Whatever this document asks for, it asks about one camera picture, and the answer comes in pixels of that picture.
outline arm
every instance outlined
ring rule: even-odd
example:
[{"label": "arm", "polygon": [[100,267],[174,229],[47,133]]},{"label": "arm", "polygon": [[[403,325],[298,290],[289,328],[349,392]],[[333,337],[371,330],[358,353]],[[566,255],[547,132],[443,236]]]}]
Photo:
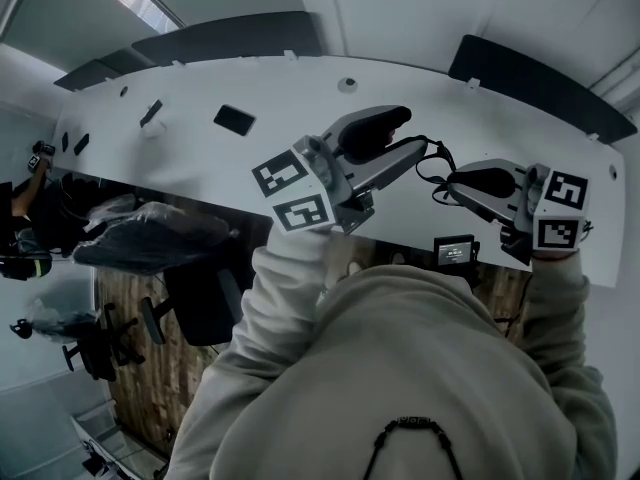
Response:
[{"label": "arm", "polygon": [[617,455],[613,411],[602,376],[584,364],[588,293],[579,254],[556,261],[534,259],[522,348],[542,369],[556,404],[576,429],[574,478],[611,479]]},{"label": "arm", "polygon": [[167,479],[208,478],[227,430],[242,410],[309,345],[324,277],[329,233],[283,237],[274,228],[256,250],[253,288],[229,348],[205,370],[180,426]]},{"label": "arm", "polygon": [[49,168],[49,162],[45,158],[40,159],[36,172],[29,180],[29,185],[18,197],[11,200],[11,215],[13,217],[26,217],[29,213],[29,208],[35,200],[40,187],[42,187],[42,180]]}]

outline white desk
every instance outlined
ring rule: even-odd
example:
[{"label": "white desk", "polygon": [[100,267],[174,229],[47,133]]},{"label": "white desk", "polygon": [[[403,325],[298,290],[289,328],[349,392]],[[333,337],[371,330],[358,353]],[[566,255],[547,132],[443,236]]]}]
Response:
[{"label": "white desk", "polygon": [[[338,81],[357,81],[355,93]],[[128,91],[120,97],[121,89]],[[144,139],[139,121],[162,100],[157,117],[164,136]],[[257,120],[246,137],[213,123],[223,104]],[[413,119],[396,138],[425,134],[442,140],[457,165],[506,158],[523,166],[540,162],[591,178],[588,218],[595,229],[582,247],[585,273],[614,286],[622,248],[625,174],[622,156],[589,142],[576,128],[526,104],[471,90],[446,75],[343,57],[225,59],[153,68],[74,94],[55,132],[56,165],[123,183],[255,213],[268,210],[251,169],[309,134],[320,134],[340,116],[375,105],[405,105]],[[69,149],[60,139],[69,133]],[[76,157],[85,134],[89,145]],[[610,174],[611,166],[617,178]],[[376,215],[356,234],[421,249],[438,236],[474,234],[480,261],[513,268],[500,250],[499,227],[464,208],[431,200],[433,185],[413,172],[374,195]]]}]

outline beige hoodie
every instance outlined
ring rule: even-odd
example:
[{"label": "beige hoodie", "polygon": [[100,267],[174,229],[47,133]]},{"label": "beige hoodie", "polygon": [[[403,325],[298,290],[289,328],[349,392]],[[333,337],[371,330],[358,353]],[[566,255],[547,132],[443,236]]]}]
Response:
[{"label": "beige hoodie", "polygon": [[[444,429],[465,480],[614,478],[578,255],[534,262],[520,350],[464,281],[412,267],[356,274],[317,305],[327,242],[274,230],[256,251],[244,318],[203,375],[167,478],[362,479],[402,416]],[[455,475],[435,434],[396,429],[370,478]]]}]

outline small screen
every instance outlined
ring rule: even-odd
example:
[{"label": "small screen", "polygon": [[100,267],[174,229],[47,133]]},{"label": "small screen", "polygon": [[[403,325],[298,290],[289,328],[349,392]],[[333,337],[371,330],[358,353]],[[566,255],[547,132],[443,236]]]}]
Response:
[{"label": "small screen", "polygon": [[471,261],[471,242],[438,247],[438,265],[455,265]]},{"label": "small screen", "polygon": [[249,133],[255,120],[256,118],[249,114],[240,112],[228,105],[223,105],[213,122],[244,137]]}]

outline plastic bag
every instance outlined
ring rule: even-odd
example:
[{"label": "plastic bag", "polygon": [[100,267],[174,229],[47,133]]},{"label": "plastic bag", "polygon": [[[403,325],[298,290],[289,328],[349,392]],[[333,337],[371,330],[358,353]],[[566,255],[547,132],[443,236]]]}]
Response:
[{"label": "plastic bag", "polygon": [[155,275],[210,257],[229,237],[229,226],[217,217],[157,202],[130,211],[131,197],[107,201],[89,213],[85,230],[102,226],[104,232],[76,247],[76,263]]},{"label": "plastic bag", "polygon": [[61,313],[35,299],[27,307],[26,320],[38,334],[55,343],[73,343],[96,331],[100,313],[90,309],[74,309]]}]

